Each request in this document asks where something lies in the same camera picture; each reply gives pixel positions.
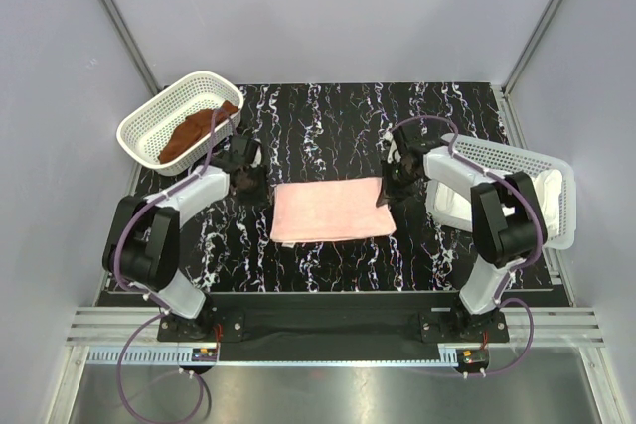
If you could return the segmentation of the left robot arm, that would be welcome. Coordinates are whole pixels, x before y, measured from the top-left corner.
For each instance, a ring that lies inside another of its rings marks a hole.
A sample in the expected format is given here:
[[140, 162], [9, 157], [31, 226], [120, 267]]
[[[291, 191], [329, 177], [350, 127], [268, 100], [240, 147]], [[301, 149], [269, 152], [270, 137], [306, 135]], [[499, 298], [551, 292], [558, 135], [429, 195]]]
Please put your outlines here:
[[102, 267], [121, 288], [148, 293], [180, 317], [180, 329], [195, 341], [213, 332], [215, 317], [204, 310], [205, 293], [179, 269], [181, 229], [229, 196], [251, 206], [268, 201], [262, 148], [252, 137], [231, 136], [227, 150], [207, 158], [168, 189], [120, 200], [102, 254]]

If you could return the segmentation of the brown towel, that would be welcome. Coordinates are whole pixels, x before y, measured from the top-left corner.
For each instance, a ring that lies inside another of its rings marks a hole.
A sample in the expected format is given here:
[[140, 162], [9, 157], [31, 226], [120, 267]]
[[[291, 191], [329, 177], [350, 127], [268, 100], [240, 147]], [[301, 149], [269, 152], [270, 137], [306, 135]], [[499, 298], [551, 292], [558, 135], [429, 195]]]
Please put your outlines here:
[[239, 108], [229, 101], [216, 109], [202, 109], [188, 115], [173, 131], [168, 143], [158, 155], [160, 164], [169, 163], [186, 152], [199, 140], [210, 133], [212, 120], [218, 126], [232, 114], [239, 112]]

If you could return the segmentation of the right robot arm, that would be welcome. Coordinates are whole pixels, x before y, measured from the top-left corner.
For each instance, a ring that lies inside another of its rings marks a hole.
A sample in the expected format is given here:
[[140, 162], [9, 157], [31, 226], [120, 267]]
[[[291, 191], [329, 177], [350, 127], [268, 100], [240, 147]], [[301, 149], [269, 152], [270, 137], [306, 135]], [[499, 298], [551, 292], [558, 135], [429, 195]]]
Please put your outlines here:
[[469, 202], [477, 258], [451, 307], [451, 329], [463, 341], [483, 334], [516, 270], [533, 264], [548, 232], [531, 177], [520, 171], [504, 177], [455, 150], [458, 132], [448, 143], [418, 142], [402, 122], [390, 130], [391, 146], [382, 162], [376, 206], [413, 194], [419, 181], [435, 180]]

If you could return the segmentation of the white towel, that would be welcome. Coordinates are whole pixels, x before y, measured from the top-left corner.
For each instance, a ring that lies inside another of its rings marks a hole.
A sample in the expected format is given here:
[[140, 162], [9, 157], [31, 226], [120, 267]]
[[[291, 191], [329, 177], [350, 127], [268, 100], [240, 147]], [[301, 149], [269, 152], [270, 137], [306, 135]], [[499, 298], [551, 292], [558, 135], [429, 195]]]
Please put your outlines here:
[[[532, 180], [548, 236], [557, 235], [560, 222], [559, 197], [562, 173], [557, 169], [550, 169], [532, 177]], [[426, 208], [438, 224], [462, 231], [472, 231], [469, 201], [448, 186], [433, 182], [427, 189]]]

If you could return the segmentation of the pink towel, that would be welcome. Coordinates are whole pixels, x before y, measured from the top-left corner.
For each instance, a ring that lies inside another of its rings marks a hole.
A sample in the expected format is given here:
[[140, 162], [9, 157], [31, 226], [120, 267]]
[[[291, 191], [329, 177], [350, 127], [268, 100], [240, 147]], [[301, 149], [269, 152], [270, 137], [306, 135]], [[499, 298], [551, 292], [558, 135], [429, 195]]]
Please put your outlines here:
[[280, 184], [270, 239], [296, 244], [391, 235], [397, 226], [389, 207], [376, 205], [381, 185], [378, 177]]

